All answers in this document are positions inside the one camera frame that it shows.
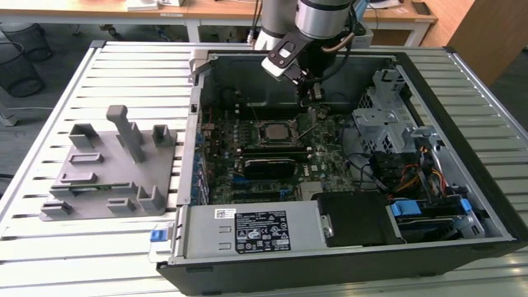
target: floor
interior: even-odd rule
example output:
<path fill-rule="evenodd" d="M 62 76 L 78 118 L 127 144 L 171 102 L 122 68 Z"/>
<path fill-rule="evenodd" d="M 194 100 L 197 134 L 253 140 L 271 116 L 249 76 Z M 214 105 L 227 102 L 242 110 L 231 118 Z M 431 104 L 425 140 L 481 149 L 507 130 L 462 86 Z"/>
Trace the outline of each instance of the floor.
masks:
<path fill-rule="evenodd" d="M 99 31 L 95 25 L 82 25 L 81 33 L 75 36 L 70 34 L 71 29 L 66 25 L 46 24 L 42 27 L 46 31 L 53 57 L 34 63 L 34 67 L 45 81 L 46 88 L 37 95 L 26 98 L 11 98 L 0 89 L 0 102 L 7 108 L 54 106 L 91 40 L 159 41 L 155 30 L 146 25 L 115 26 L 118 36 L 114 38 L 106 32 Z M 186 41 L 183 27 L 173 26 L 170 32 L 181 41 Z M 214 41 L 214 36 L 209 33 L 202 32 L 201 40 Z M 490 88 L 525 129 L 528 129 L 528 117 L 525 116 L 528 109 L 526 69 L 528 53 L 521 53 Z M 0 173 L 15 173 L 49 113 L 50 110 L 15 110 L 19 120 L 17 126 L 0 126 Z M 7 179 L 0 178 L 0 193 L 5 191 L 7 182 Z"/>

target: blue drive latch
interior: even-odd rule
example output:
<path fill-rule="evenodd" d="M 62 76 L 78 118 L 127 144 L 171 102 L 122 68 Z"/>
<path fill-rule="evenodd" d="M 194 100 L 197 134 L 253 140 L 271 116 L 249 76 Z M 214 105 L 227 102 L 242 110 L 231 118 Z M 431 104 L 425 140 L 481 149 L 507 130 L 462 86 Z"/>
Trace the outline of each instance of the blue drive latch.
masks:
<path fill-rule="evenodd" d="M 393 211 L 394 217 L 421 214 L 418 203 L 413 200 L 395 201 L 393 204 L 390 204 L 390 210 Z"/>

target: aluminum extrusion table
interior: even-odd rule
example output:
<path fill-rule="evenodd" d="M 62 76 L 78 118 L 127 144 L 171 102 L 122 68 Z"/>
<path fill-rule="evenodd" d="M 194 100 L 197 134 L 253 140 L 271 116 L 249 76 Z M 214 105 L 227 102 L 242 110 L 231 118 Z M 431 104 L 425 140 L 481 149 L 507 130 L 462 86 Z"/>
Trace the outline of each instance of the aluminum extrusion table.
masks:
<path fill-rule="evenodd" d="M 37 214 L 69 148 L 74 123 L 114 130 L 109 105 L 125 104 L 139 127 L 166 124 L 185 139 L 191 49 L 235 44 L 107 42 L 90 48 L 0 200 L 0 296 L 181 296 L 149 263 L 149 231 L 174 219 L 183 143 L 175 147 L 167 213 L 159 217 L 41 222 Z M 405 51 L 519 216 L 528 222 L 528 136 L 455 54 Z M 423 110 L 415 107 L 418 114 Z M 437 277 L 251 293 L 250 296 L 526 296 L 528 249 Z"/>

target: blue release tab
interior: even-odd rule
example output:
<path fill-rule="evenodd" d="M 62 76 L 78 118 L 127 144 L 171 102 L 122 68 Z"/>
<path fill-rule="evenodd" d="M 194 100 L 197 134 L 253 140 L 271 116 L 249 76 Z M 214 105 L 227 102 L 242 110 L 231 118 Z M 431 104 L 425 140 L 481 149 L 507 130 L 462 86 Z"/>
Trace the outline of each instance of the blue release tab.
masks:
<path fill-rule="evenodd" d="M 150 231 L 150 242 L 159 243 L 161 241 L 167 240 L 167 232 L 166 230 L 151 230 Z"/>
<path fill-rule="evenodd" d="M 398 200 L 390 205 L 394 217 L 399 215 L 419 215 L 418 203 L 413 200 Z"/>
<path fill-rule="evenodd" d="M 469 200 L 462 198 L 459 199 L 459 204 L 465 212 L 469 212 L 473 208 L 470 207 Z"/>
<path fill-rule="evenodd" d="M 398 217 L 401 215 L 401 211 L 395 204 L 390 204 L 390 210 L 393 211 L 394 217 Z"/>

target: black wire mesh trash can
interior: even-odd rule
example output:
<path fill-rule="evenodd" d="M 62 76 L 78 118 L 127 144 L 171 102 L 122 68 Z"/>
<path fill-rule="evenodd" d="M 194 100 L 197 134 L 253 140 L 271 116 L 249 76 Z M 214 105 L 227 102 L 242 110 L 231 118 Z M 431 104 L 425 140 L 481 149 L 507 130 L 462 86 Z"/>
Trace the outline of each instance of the black wire mesh trash can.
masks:
<path fill-rule="evenodd" d="M 43 87 L 19 43 L 0 43 L 0 86 L 13 97 L 33 95 Z"/>
<path fill-rule="evenodd" d="M 23 55 L 30 61 L 43 61 L 50 57 L 51 51 L 38 24 L 1 23 L 0 31 L 10 42 L 23 46 Z"/>

